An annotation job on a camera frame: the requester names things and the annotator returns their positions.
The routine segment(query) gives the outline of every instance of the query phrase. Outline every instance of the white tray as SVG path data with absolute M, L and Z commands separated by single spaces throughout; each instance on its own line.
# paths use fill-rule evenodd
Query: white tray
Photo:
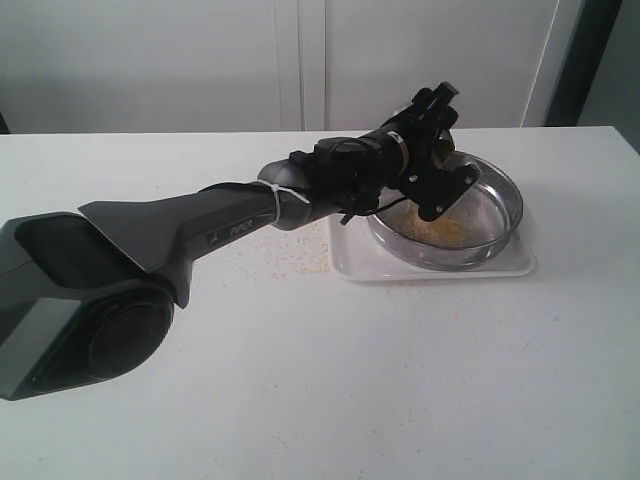
M 355 282 L 394 282 L 451 278 L 517 277 L 536 266 L 533 252 L 518 232 L 490 262 L 461 272 L 440 272 L 413 266 L 384 250 L 374 240 L 367 220 L 355 217 L 347 226 L 333 215 L 329 223 L 329 258 L 331 267 L 341 277 Z

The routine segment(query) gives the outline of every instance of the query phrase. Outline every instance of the yellow powder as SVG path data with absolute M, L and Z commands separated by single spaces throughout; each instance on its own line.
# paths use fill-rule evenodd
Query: yellow powder
M 460 223 L 447 217 L 440 217 L 434 222 L 423 221 L 414 203 L 409 204 L 406 213 L 393 216 L 388 225 L 411 240 L 436 247 L 463 247 L 469 236 Z

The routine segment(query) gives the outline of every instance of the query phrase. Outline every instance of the white cable tie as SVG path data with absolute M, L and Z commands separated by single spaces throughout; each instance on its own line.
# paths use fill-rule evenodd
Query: white cable tie
M 304 202 L 307 205 L 311 204 L 311 202 L 309 201 L 309 199 L 307 197 L 302 195 L 300 192 L 296 192 L 292 188 L 281 187 L 277 183 L 267 182 L 266 180 L 258 179 L 257 181 L 262 183 L 263 185 L 266 185 L 267 187 L 269 187 L 271 189 L 271 191 L 273 192 L 273 196 L 276 199 L 276 219 L 273 221 L 273 223 L 278 223 L 278 220 L 280 220 L 280 213 L 282 212 L 282 209 L 280 207 L 280 195 L 278 194 L 279 192 L 289 193 L 289 194 L 293 195 L 294 197 L 296 197 L 301 202 Z

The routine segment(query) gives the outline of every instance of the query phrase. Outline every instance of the white table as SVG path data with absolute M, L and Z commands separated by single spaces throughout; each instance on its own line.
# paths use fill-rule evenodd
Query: white table
M 0 221 L 250 181 L 324 133 L 0 138 Z M 325 224 L 200 260 L 159 351 L 0 403 L 0 478 L 640 478 L 640 158 L 611 128 L 466 130 L 520 186 L 519 279 L 358 285 Z

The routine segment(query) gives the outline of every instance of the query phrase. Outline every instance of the dark door frame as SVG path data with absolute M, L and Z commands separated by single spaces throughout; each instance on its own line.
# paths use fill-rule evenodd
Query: dark door frame
M 623 0 L 584 0 L 547 112 L 546 126 L 578 124 L 622 2 Z

